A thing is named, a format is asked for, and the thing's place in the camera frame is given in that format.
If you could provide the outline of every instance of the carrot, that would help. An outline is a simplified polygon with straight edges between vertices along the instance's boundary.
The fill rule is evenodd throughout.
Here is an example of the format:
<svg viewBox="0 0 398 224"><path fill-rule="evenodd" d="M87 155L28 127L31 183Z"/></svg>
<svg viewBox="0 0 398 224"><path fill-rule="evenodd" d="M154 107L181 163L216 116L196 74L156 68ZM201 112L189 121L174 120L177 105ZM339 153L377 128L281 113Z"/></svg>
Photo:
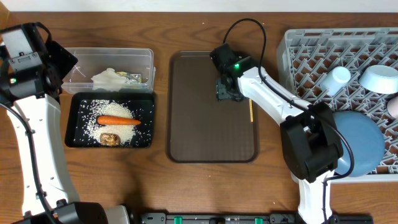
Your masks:
<svg viewBox="0 0 398 224"><path fill-rule="evenodd" d="M138 125L141 121L131 118L120 118L117 116L99 116L97 119L98 124L103 125Z"/></svg>

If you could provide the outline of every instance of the wooden table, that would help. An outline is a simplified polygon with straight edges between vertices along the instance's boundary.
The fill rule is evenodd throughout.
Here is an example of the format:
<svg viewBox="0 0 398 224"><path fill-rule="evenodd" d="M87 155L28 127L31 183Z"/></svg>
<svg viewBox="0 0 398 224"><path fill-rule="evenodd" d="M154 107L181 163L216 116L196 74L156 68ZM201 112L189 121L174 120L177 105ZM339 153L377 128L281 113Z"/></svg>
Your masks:
<svg viewBox="0 0 398 224"><path fill-rule="evenodd" d="M296 211L299 187L282 158L279 127L259 112L261 153L251 164L175 164L165 154L169 60L180 50L212 50L229 26L252 17L264 23L264 66L277 79L276 48L288 29L398 27L398 14L327 13L23 13L8 25L40 21L64 47L142 47L154 51L155 138L148 149L64 147L81 201L104 208L126 202L138 212L270 213ZM228 37L234 49L258 58L262 34L255 24L237 26ZM65 136L71 95L61 96L61 134ZM9 118L0 112L0 221L22 218L22 172ZM345 184L331 188L338 213L370 213L376 223L398 218L398 184Z"/></svg>

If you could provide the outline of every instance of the white dish rack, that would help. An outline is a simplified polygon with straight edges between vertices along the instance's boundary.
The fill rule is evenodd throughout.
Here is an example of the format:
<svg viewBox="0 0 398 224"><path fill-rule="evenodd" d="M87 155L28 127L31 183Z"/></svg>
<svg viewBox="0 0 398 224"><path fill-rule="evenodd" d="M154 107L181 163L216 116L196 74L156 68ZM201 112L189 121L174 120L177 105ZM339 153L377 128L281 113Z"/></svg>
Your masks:
<svg viewBox="0 0 398 224"><path fill-rule="evenodd" d="M311 102L324 101L333 111L357 111L369 116L386 142L380 165L368 175L347 177L334 183L398 182L398 120L387 112L397 95L383 95L363 88L358 79L371 65L398 69L398 28L288 30L277 50L279 83ZM351 72L348 85L335 96L319 84L337 66Z"/></svg>

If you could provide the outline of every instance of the white wall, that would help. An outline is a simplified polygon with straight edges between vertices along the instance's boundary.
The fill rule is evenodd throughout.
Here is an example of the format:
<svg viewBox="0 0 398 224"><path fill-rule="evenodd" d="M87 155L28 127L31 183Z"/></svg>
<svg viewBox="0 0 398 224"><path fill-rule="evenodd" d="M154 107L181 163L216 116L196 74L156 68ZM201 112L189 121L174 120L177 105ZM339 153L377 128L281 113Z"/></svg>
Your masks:
<svg viewBox="0 0 398 224"><path fill-rule="evenodd" d="M398 0L0 0L10 11L398 12Z"/></svg>

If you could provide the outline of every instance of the blue bowl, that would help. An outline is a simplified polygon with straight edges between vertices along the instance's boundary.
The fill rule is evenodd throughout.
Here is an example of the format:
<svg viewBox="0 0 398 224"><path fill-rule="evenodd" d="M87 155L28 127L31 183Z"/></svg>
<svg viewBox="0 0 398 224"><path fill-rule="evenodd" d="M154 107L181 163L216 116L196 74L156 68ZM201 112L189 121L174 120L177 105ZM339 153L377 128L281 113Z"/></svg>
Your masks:
<svg viewBox="0 0 398 224"><path fill-rule="evenodd" d="M350 177L359 177L370 173L381 162L384 156L384 136L377 124L371 119L354 111L343 111L333 114L337 130L347 140L354 154L354 170ZM344 146L343 157L338 159L335 170L338 174L345 174L349 166L349 155Z"/></svg>

